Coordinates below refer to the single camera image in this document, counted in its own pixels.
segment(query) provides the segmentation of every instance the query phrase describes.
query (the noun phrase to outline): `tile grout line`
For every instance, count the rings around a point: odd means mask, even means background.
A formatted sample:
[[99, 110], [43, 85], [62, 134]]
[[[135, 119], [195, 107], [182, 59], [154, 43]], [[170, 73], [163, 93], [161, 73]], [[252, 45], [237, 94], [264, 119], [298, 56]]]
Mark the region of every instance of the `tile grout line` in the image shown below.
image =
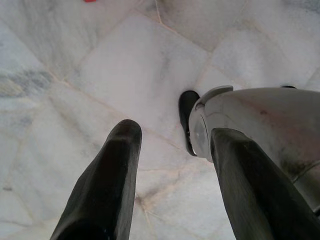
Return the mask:
[[155, 19], [152, 19], [151, 17], [145, 15], [144, 13], [140, 12], [138, 9], [132, 9], [133, 12], [136, 12], [137, 14], [147, 18], [149, 21], [152, 21], [153, 23], [156, 23], [157, 25], [160, 25], [162, 28], [169, 30], [170, 32], [172, 32], [173, 34], [177, 35], [178, 37], [184, 39], [185, 41], [187, 41], [189, 44], [192, 44], [194, 47], [205, 51], [206, 53], [210, 53], [209, 51], [205, 50], [204, 48], [202, 48], [201, 46], [199, 46], [198, 44], [194, 43], [192, 40], [190, 40], [189, 38], [181, 35], [180, 33], [178, 33], [177, 31], [175, 31], [174, 29], [170, 28], [169, 26], [165, 25], [164, 23], [161, 23], [159, 21], [156, 21]]
[[[85, 96], [86, 96], [87, 98], [89, 98], [90, 100], [92, 100], [92, 101], [94, 101], [94, 102], [97, 102], [97, 103], [103, 105], [103, 106], [104, 106], [105, 108], [107, 108], [108, 110], [111, 110], [111, 111], [115, 112], [119, 117], [121, 117], [121, 118], [126, 118], [126, 119], [130, 119], [130, 116], [128, 116], [128, 115], [126, 115], [125, 113], [117, 110], [116, 108], [112, 107], [111, 105], [109, 105], [109, 104], [107, 104], [107, 103], [99, 100], [98, 98], [95, 98], [94, 96], [92, 96], [92, 95], [90, 95], [90, 94], [88, 94], [88, 93], [86, 93], [86, 92], [78, 89], [78, 88], [77, 88], [76, 86], [74, 86], [73, 84], [71, 84], [71, 83], [69, 83], [69, 82], [66, 82], [66, 81], [64, 81], [64, 82], [59, 81], [59, 82], [60, 82], [61, 84], [66, 85], [67, 87], [71, 88], [72, 90], [77, 91], [77, 92], [85, 95]], [[152, 134], [152, 135], [154, 135], [154, 136], [162, 139], [162, 140], [165, 141], [167, 144], [169, 144], [169, 145], [171, 145], [171, 146], [179, 149], [180, 151], [184, 150], [184, 149], [181, 149], [178, 145], [176, 145], [176, 144], [175, 144], [173, 141], [171, 141], [170, 139], [162, 136], [161, 134], [157, 133], [156, 131], [150, 129], [149, 127], [146, 127], [146, 126], [141, 126], [141, 127], [142, 127], [145, 131], [147, 131], [148, 133], [150, 133], [150, 134]]]
[[143, 207], [142, 207], [142, 210], [143, 210], [143, 213], [144, 213], [144, 217], [145, 217], [146, 223], [148, 224], [148, 227], [149, 227], [149, 229], [151, 231], [151, 234], [157, 240], [158, 237], [157, 237], [157, 233], [156, 233], [155, 227], [151, 223], [151, 221], [149, 219], [149, 216], [148, 216], [148, 213], [146, 212], [146, 210]]
[[[25, 136], [24, 136], [24, 139], [20, 140], [20, 143], [19, 143], [19, 146], [18, 146], [18, 149], [16, 151], [16, 154], [15, 154], [15, 157], [14, 157], [14, 160], [11, 164], [11, 166], [9, 167], [9, 173], [8, 175], [6, 176], [5, 178], [5, 183], [8, 184], [8, 185], [11, 185], [9, 184], [9, 182], [11, 182], [11, 178], [13, 177], [12, 174], [13, 174], [13, 170], [14, 168], [16, 167], [17, 165], [17, 161], [21, 155], [21, 151], [22, 151], [22, 148], [24, 147], [27, 139], [28, 139], [28, 136], [30, 136], [31, 134], [31, 129], [34, 125], [34, 119], [40, 114], [40, 112], [42, 111], [42, 105], [39, 107], [38, 110], [35, 111], [35, 113], [33, 114], [33, 120], [32, 120], [32, 123], [30, 124], [30, 126], [27, 127], [26, 129], [26, 133], [25, 133]], [[36, 219], [35, 217], [33, 216], [32, 214], [32, 211], [28, 208], [28, 206], [25, 204], [25, 202], [23, 201], [23, 198], [20, 196], [20, 194], [18, 192], [15, 191], [15, 189], [12, 190], [13, 193], [18, 197], [20, 203], [22, 204], [22, 206], [24, 207], [24, 209], [26, 210], [27, 214], [29, 215], [29, 217], [31, 218], [32, 220], [32, 224], [34, 224], [36, 222]]]
[[242, 78], [234, 78], [231, 77], [228, 73], [226, 73], [223, 69], [221, 69], [219, 66], [211, 64], [211, 67], [216, 69], [217, 71], [219, 71], [222, 75], [224, 75], [227, 79], [229, 79], [232, 83], [238, 84], [241, 87], [243, 87], [244, 89], [249, 89], [250, 87], [247, 84], [247, 80], [246, 79], [242, 79]]
[[67, 82], [68, 77], [70, 77], [70, 74], [72, 74], [79, 66], [85, 62], [86, 59], [88, 59], [94, 52], [95, 49], [99, 47], [99, 45], [102, 44], [104, 39], [107, 39], [109, 34], [111, 34], [119, 25], [121, 25], [130, 15], [132, 12], [135, 10], [137, 7], [137, 4], [134, 5], [132, 8], [130, 8], [124, 15], [123, 17], [109, 30], [107, 31], [103, 36], [100, 37], [100, 40], [97, 41], [96, 45], [92, 47], [91, 49], [88, 50], [88, 53], [86, 53], [79, 61], [77, 64], [74, 65], [73, 69], [70, 69], [69, 73], [66, 73], [65, 76], [62, 78], [61, 82]]
[[155, 1], [156, 13], [158, 14], [159, 22], [160, 22], [160, 24], [164, 25], [164, 23], [162, 22], [161, 16], [160, 16], [158, 1], [157, 0], [154, 0], [154, 1]]
[[[241, 10], [240, 10], [240, 15], [243, 14], [243, 12], [246, 9], [248, 3], [249, 3], [249, 0], [246, 0], [245, 3], [243, 4]], [[232, 25], [234, 25], [239, 19], [240, 19], [240, 16], [233, 21]], [[219, 44], [225, 39], [225, 36], [226, 36], [225, 32], [221, 33], [220, 36], [218, 37], [218, 42], [216, 43], [215, 47], [212, 49], [212, 51], [209, 51], [209, 57], [208, 57], [208, 60], [206, 62], [206, 66], [204, 67], [204, 70], [203, 70], [203, 72], [201, 74], [201, 77], [199, 79], [197, 79], [197, 81], [195, 82], [195, 84], [193, 86], [194, 88], [199, 86], [199, 84], [203, 81], [203, 79], [205, 77], [205, 74], [208, 72], [209, 68], [213, 67], [213, 64], [211, 63], [211, 61], [212, 61], [214, 52], [215, 52], [216, 48], [219, 46]], [[232, 78], [228, 77], [226, 74], [224, 74], [224, 75], [228, 79], [232, 80]]]
[[194, 82], [193, 88], [196, 89], [196, 87], [198, 87], [198, 85], [202, 82], [202, 80], [205, 78], [206, 73], [209, 71], [209, 68], [211, 66], [211, 60], [213, 57], [214, 53], [210, 52], [207, 60], [205, 61], [205, 64], [202, 68], [202, 71], [200, 72], [199, 76], [197, 77], [196, 81]]
[[34, 51], [22, 40], [22, 38], [20, 37], [20, 35], [18, 35], [11, 27], [9, 24], [7, 24], [7, 22], [1, 18], [0, 16], [0, 21], [9, 29], [9, 31], [22, 43], [23, 47], [25, 47], [33, 56], [34, 58], [39, 61], [39, 63], [44, 67], [44, 69], [53, 77], [56, 78], [56, 75], [53, 74], [53, 72], [51, 71], [50, 67], [47, 66], [47, 64], [45, 62], [43, 62], [40, 58], [37, 57], [37, 55], [34, 53]]

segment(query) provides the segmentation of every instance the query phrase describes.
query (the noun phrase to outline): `marble tile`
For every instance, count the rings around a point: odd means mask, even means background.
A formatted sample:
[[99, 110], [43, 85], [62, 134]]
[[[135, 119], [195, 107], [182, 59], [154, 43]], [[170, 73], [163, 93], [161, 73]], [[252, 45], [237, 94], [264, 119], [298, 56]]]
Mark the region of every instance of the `marble tile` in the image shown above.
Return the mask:
[[246, 0], [158, 0], [161, 21], [207, 51], [241, 15]]
[[199, 158], [175, 185], [178, 187], [150, 210], [152, 214], [201, 238], [212, 236], [228, 220], [212, 163]]
[[264, 32], [296, 70], [299, 85], [320, 63], [319, 3], [312, 0], [251, 0], [246, 19]]
[[14, 164], [19, 142], [11, 136], [0, 133], [0, 190], [6, 187], [6, 180]]
[[[51, 82], [45, 67], [0, 21], [0, 111], [37, 108]], [[2, 121], [8, 121], [5, 115], [1, 115]]]
[[9, 180], [36, 221], [60, 216], [78, 177], [122, 119], [65, 84], [52, 86]]
[[138, 0], [2, 0], [0, 16], [35, 55], [63, 78]]
[[209, 90], [221, 86], [233, 86], [233, 90], [245, 89], [244, 86], [241, 86], [240, 84], [230, 80], [217, 68], [210, 66], [204, 73], [203, 78], [197, 82], [195, 91], [200, 96], [203, 96]]
[[5, 238], [5, 240], [44, 240], [50, 239], [57, 223], [58, 218], [50, 219], [39, 224], [28, 227]]
[[133, 206], [129, 240], [157, 240], [138, 201]]
[[35, 114], [36, 109], [1, 112], [0, 132], [17, 140], [23, 140], [33, 122]]
[[2, 223], [28, 227], [33, 220], [14, 189], [0, 191], [0, 225]]
[[250, 24], [239, 23], [230, 29], [214, 50], [211, 63], [248, 88], [299, 87], [301, 83], [280, 47]]
[[168, 138], [180, 94], [193, 87], [207, 53], [134, 13], [67, 80], [143, 127]]
[[156, 0], [144, 0], [136, 9], [140, 13], [160, 23]]
[[179, 187], [178, 181], [182, 172], [182, 169], [138, 171], [135, 194], [143, 209], [151, 211], [174, 192]]
[[208, 239], [214, 240], [236, 240], [230, 222], [227, 220], [219, 229]]
[[169, 225], [163, 220], [149, 215], [157, 240], [199, 240], [200, 238], [177, 226]]
[[320, 67], [305, 84], [304, 89], [320, 92]]
[[186, 148], [186, 139], [185, 139], [185, 132], [180, 124], [180, 121], [178, 121], [175, 124], [175, 128], [171, 134], [171, 136], [169, 137], [169, 139], [174, 143], [174, 145], [179, 148], [182, 152], [184, 152], [185, 154], [189, 154], [187, 152], [187, 148]]
[[0, 239], [5, 239], [24, 229], [26, 228], [14, 223], [0, 222]]
[[138, 170], [169, 170], [174, 171], [182, 168], [191, 156], [168, 141], [150, 133], [142, 131], [142, 145], [140, 151]]

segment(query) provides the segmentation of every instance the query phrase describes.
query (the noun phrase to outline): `gray marble vein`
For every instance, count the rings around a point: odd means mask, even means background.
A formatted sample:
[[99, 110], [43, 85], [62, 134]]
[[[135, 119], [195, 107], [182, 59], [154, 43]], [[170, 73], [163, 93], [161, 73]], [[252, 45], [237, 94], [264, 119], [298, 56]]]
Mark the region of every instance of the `gray marble vein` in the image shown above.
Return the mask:
[[62, 79], [137, 1], [2, 0], [0, 18]]
[[5, 134], [1, 138], [25, 137], [52, 81], [46, 68], [0, 21], [0, 132]]
[[320, 14], [319, 0], [283, 0], [283, 2], [294, 7], [302, 8]]

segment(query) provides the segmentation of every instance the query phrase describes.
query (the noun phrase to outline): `black foot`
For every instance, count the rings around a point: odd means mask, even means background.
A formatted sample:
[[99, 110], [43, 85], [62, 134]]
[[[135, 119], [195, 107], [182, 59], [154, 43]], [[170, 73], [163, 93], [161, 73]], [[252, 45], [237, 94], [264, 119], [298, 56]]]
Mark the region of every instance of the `black foot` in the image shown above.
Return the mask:
[[179, 98], [179, 116], [180, 123], [182, 125], [184, 135], [185, 135], [185, 146], [186, 150], [192, 156], [197, 156], [191, 146], [190, 141], [190, 130], [189, 130], [189, 117], [192, 108], [194, 107], [196, 101], [200, 98], [198, 93], [195, 91], [185, 91], [181, 94]]
[[290, 85], [282, 86], [282, 88], [287, 88], [287, 89], [297, 89], [295, 86], [290, 86]]

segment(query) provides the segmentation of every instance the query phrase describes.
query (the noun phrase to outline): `marble floor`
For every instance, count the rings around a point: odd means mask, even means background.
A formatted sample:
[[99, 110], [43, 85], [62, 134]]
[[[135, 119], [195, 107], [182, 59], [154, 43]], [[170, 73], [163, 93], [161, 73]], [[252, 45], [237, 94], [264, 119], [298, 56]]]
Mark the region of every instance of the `marble floor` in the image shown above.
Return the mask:
[[317, 0], [1, 0], [0, 239], [49, 239], [123, 119], [143, 131], [131, 240], [234, 240], [180, 94], [320, 91]]

